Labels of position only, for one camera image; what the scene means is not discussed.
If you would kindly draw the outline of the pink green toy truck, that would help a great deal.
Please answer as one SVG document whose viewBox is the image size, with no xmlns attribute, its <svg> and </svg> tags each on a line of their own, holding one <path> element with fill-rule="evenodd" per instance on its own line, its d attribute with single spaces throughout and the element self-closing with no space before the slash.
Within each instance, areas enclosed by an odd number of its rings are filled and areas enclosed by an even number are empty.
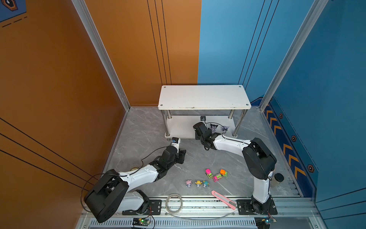
<svg viewBox="0 0 366 229">
<path fill-rule="evenodd" d="M 212 172 L 211 172 L 210 169 L 206 169 L 205 170 L 205 174 L 208 176 L 209 179 L 212 179 L 213 178 L 213 174 L 212 174 Z"/>
</svg>

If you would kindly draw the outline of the pink toy car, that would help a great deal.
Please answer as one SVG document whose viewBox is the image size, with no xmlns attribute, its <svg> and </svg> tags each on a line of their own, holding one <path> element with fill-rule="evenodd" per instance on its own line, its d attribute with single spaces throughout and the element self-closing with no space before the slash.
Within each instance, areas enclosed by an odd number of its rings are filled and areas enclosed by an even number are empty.
<svg viewBox="0 0 366 229">
<path fill-rule="evenodd" d="M 214 181 L 214 182 L 217 182 L 217 181 L 219 181 L 222 177 L 223 177 L 223 176 L 222 176 L 222 174 L 216 174 L 216 175 L 214 175 L 214 176 L 213 176 L 213 181 Z"/>
</svg>

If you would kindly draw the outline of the orange green toy car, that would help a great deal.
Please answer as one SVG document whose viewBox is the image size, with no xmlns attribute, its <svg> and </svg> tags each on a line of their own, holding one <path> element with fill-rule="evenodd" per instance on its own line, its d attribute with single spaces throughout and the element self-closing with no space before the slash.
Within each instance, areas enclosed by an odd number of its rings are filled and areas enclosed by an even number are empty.
<svg viewBox="0 0 366 229">
<path fill-rule="evenodd" d="M 224 177 L 227 177 L 228 176 L 228 172 L 226 170 L 224 170 L 224 169 L 221 169 L 220 170 L 220 175 L 221 176 L 224 176 Z"/>
</svg>

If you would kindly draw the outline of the black purple figurine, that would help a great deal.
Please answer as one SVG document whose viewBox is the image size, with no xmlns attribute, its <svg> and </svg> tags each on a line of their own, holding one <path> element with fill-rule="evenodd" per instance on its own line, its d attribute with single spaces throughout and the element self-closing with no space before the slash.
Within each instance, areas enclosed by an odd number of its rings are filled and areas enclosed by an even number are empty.
<svg viewBox="0 0 366 229">
<path fill-rule="evenodd" d="M 218 125 L 217 125 L 217 124 L 213 124 L 213 123 L 211 123 L 211 124 L 210 124 L 210 127 L 211 127 L 211 131 L 212 131 L 212 132 L 215 132 L 215 131 L 216 131 L 216 129 L 218 128 Z"/>
</svg>

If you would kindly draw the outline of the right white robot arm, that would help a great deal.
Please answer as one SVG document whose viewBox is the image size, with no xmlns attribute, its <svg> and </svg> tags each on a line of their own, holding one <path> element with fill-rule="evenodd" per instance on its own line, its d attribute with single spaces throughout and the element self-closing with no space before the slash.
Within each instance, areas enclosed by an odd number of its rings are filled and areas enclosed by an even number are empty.
<svg viewBox="0 0 366 229">
<path fill-rule="evenodd" d="M 223 150 L 242 156 L 249 172 L 254 177 L 251 210 L 254 214 L 278 214 L 270 194 L 270 184 L 277 160 L 260 138 L 241 140 L 212 133 L 203 122 L 193 126 L 196 135 L 206 150 Z"/>
</svg>

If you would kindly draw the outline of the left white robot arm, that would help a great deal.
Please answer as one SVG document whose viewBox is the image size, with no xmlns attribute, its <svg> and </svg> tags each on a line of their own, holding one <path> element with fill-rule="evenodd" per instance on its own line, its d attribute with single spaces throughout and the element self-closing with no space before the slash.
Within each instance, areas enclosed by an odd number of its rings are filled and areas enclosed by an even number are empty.
<svg viewBox="0 0 366 229">
<path fill-rule="evenodd" d="M 162 155 L 140 169 L 129 172 L 111 169 L 88 191 L 84 203 L 99 223 L 122 211 L 149 214 L 150 199 L 138 188 L 160 180 L 175 164 L 183 164 L 185 155 L 186 150 L 180 150 L 178 144 L 171 144 L 164 148 Z"/>
</svg>

